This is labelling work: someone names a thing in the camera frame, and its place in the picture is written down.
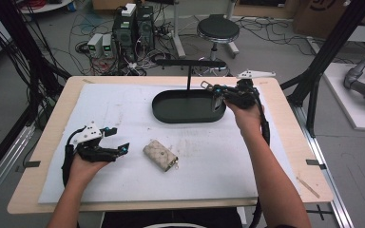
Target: robotic hand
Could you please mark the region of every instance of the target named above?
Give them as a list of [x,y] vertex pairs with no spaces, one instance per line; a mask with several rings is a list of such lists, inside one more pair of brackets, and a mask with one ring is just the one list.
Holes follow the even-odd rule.
[[[78,153],[83,160],[89,162],[115,162],[117,158],[128,153],[129,143],[118,146],[117,149],[102,148],[99,143],[103,137],[108,137],[117,134],[117,128],[103,128],[99,129],[95,123],[91,123],[84,127],[79,137],[75,140],[77,144],[76,153]],[[66,151],[73,150],[73,145],[70,144],[70,139],[66,145]]]
[[216,111],[221,106],[223,99],[238,106],[239,108],[248,108],[256,103],[256,96],[259,92],[253,87],[251,79],[241,79],[237,82],[236,87],[227,85],[210,85],[206,81],[201,83],[201,87],[213,93],[212,110]]
[[[76,149],[70,143],[70,140],[76,134],[79,137],[74,141],[77,143]],[[81,158],[89,162],[115,162],[117,158],[128,153],[129,143],[118,146],[117,149],[102,148],[99,146],[100,140],[103,137],[117,134],[117,128],[103,128],[99,129],[94,122],[88,126],[78,129],[73,132],[67,139],[65,146],[65,158],[62,165],[62,180],[64,186],[67,185],[69,179],[70,167],[72,166],[73,156],[78,153]]]
[[201,83],[201,87],[213,93],[212,110],[216,111],[221,106],[223,99],[238,106],[248,108],[255,104],[260,105],[259,92],[254,87],[253,78],[275,76],[275,72],[261,72],[245,70],[237,76],[240,79],[235,87],[226,85],[210,85],[206,81]]

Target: stool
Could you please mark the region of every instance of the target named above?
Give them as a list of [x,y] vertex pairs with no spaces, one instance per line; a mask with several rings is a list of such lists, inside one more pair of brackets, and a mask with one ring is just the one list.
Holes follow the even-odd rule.
[[[223,14],[210,15],[208,18],[201,20],[197,27],[198,35],[208,41],[213,42],[209,57],[202,57],[200,60],[220,61],[216,58],[218,44],[228,44],[239,37],[240,28],[236,23],[225,19]],[[229,69],[212,68],[212,67],[194,67],[195,73],[200,76],[220,76],[224,71],[223,76],[228,75]]]

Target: human hand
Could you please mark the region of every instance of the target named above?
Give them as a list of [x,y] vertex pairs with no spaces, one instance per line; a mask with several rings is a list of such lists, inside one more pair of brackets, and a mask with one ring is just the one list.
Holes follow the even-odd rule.
[[85,189],[91,180],[93,180],[97,172],[106,165],[108,165],[108,162],[105,161],[85,161],[76,153],[73,158],[72,166],[70,167],[67,184],[76,184]]
[[246,135],[247,133],[260,133],[261,119],[259,109],[256,105],[242,109],[226,100],[224,100],[224,103],[233,111],[236,118],[236,124],[239,127],[242,136]]

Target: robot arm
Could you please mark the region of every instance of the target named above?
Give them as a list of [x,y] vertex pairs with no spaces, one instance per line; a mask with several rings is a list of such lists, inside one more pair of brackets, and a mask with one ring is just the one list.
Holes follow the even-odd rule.
[[363,74],[363,69],[365,67],[365,58],[358,63],[355,67],[351,68],[345,76],[345,80],[343,81],[343,85],[346,88],[354,90],[361,95],[363,95],[365,99],[365,84],[361,83],[358,78]]

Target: white device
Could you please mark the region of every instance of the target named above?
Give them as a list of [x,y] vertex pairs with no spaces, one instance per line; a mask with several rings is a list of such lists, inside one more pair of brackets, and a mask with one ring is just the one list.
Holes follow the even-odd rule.
[[136,4],[127,3],[125,5],[126,9],[121,11],[122,16],[132,16],[133,12],[136,9]]
[[275,72],[262,72],[255,70],[245,70],[243,73],[240,73],[236,78],[238,79],[253,79],[253,78],[262,78],[262,77],[275,77],[277,74]]
[[113,58],[114,57],[114,46],[112,44],[112,35],[104,34],[103,35],[103,53],[105,58]]
[[96,123],[91,122],[86,126],[81,134],[79,134],[79,137],[76,139],[75,143],[83,143],[100,137],[103,137],[102,132],[100,131],[99,127],[97,127]]
[[100,58],[103,54],[103,34],[96,33],[87,43],[90,56],[92,58]]

